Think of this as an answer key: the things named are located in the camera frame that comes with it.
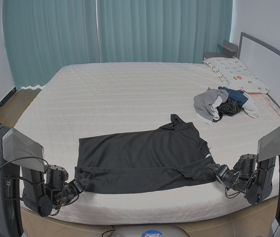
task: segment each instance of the bed headboard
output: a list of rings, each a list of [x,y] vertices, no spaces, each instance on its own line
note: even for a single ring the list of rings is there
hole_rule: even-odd
[[[268,96],[280,108],[280,51],[242,32],[238,58],[265,83]]]

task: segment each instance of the gray garment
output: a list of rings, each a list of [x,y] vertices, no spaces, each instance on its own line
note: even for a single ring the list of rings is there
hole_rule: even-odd
[[[228,99],[229,94],[225,89],[208,88],[204,93],[194,96],[196,112],[205,119],[213,121],[214,116],[212,114],[211,105],[213,105],[218,96],[222,98],[222,103],[224,103]]]

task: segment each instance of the white fitted sheet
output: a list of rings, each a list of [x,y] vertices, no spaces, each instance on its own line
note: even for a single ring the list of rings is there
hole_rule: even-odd
[[[207,65],[101,63],[63,67],[43,88],[15,128],[44,147],[50,164],[74,178],[79,138],[153,130],[175,113],[193,122],[214,160],[230,168],[240,155],[256,154],[257,141],[280,125],[280,113],[263,94],[252,97],[257,119],[241,112],[212,126],[196,117],[193,97],[223,86]],[[270,197],[278,194],[278,160]],[[242,195],[227,199],[218,182],[139,194],[83,192],[56,218],[85,224],[174,223],[210,219],[249,206]]]

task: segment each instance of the teal curtain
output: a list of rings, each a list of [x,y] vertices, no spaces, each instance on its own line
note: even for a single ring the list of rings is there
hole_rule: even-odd
[[[229,40],[233,0],[97,0],[102,62],[201,63]]]
[[[95,0],[3,0],[3,30],[17,89],[43,86],[63,66],[100,62]]]

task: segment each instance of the blue sticker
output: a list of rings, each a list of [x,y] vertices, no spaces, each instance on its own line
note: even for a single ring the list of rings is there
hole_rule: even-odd
[[[141,237],[163,237],[162,233],[156,230],[146,231]]]

